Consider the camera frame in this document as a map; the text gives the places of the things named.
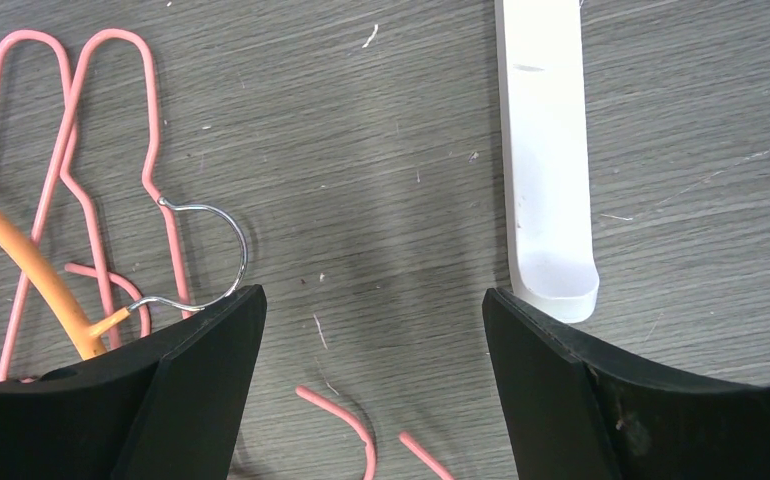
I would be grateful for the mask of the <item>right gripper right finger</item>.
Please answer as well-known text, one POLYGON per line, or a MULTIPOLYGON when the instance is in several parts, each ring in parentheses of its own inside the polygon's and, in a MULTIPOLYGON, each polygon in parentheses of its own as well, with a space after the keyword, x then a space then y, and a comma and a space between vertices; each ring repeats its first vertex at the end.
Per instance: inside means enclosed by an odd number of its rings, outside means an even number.
POLYGON ((522 479, 770 479, 770 385, 676 369, 489 289, 485 336, 522 479))

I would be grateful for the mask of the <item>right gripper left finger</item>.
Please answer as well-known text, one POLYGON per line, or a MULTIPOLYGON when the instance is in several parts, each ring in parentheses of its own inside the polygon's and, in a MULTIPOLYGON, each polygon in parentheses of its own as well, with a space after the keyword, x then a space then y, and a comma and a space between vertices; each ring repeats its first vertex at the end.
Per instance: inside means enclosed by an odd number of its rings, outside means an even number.
POLYGON ((112 352, 0 383, 0 479, 223 479, 265 327, 245 287, 112 352))

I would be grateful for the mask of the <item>orange plastic hanger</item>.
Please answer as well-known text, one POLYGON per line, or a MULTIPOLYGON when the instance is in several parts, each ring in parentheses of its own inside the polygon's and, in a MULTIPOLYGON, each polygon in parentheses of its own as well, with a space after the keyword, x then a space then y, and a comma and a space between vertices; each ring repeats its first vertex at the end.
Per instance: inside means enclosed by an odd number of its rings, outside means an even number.
POLYGON ((229 214, 206 204, 177 205, 164 196, 159 197, 156 203, 173 212, 207 211, 227 222, 241 249, 240 265, 235 280, 226 292, 210 302, 185 304, 161 296, 144 296, 94 324, 90 322, 68 286, 56 273, 52 264, 41 254, 39 248, 0 212, 0 247, 40 292, 84 360, 104 354, 106 348, 100 336, 150 303, 159 303, 195 313, 229 297, 242 285, 248 265, 249 250, 244 232, 229 214))

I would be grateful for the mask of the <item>metal clothes rack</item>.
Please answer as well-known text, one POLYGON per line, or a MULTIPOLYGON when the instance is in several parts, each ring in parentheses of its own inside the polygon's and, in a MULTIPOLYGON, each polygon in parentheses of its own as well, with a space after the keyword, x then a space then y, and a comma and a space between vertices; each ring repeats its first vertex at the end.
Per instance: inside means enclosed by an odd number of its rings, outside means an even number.
POLYGON ((565 323, 593 314, 600 284, 580 11, 576 0, 494 6, 511 285, 565 323))

